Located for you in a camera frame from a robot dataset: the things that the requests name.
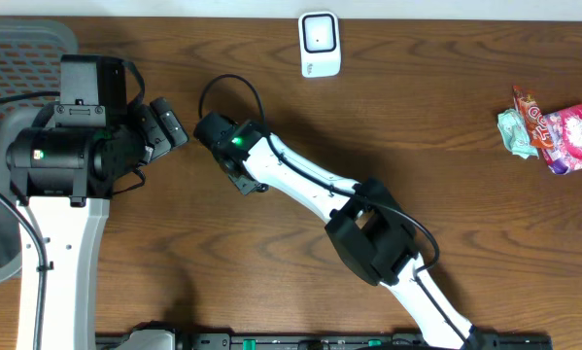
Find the teal snack packet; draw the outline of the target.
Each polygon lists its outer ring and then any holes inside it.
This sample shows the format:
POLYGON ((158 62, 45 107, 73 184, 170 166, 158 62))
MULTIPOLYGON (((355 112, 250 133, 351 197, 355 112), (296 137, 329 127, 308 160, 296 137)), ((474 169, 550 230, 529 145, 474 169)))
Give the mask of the teal snack packet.
POLYGON ((515 109, 507 109, 497 116, 497 128, 505 149, 512 155, 523 159, 539 158, 537 148, 531 144, 524 119, 515 109))

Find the orange brown snack bar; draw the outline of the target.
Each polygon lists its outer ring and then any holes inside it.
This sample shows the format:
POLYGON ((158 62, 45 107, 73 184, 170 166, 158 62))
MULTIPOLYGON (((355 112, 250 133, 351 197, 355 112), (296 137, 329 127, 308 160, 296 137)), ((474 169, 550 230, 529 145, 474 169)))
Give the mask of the orange brown snack bar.
POLYGON ((547 122, 544 120, 534 96, 528 90, 513 86, 513 97, 516 111, 524 119, 531 145, 538 149, 552 149, 554 143, 548 130, 547 122))

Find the purple pink liner pack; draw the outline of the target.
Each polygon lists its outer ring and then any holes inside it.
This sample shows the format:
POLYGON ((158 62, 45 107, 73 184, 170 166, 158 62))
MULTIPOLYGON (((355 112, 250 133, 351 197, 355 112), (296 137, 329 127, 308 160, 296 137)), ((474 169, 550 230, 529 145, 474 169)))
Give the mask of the purple pink liner pack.
POLYGON ((542 154, 556 175, 582 170, 582 103, 544 116, 553 148, 542 154))

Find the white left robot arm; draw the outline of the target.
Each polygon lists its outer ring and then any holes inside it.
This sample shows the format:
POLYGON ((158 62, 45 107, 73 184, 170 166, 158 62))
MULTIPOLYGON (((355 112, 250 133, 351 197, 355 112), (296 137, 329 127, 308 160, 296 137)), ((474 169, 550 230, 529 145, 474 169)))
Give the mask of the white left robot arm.
POLYGON ((126 95, 129 61, 66 54, 55 102, 9 144, 21 230, 17 347, 95 345, 98 254, 114 184, 187 143, 166 99, 126 95))

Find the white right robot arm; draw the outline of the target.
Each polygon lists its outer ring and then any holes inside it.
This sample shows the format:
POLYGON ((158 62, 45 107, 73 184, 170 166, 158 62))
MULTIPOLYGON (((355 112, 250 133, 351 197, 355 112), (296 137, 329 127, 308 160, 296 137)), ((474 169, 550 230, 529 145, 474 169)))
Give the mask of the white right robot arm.
POLYGON ((194 130, 238 191, 274 188, 315 214, 340 260, 371 286, 386 288, 430 347, 477 349, 475 326, 443 295, 415 241, 428 230, 404 213, 384 184, 337 176, 302 157, 258 122, 210 113, 194 130))

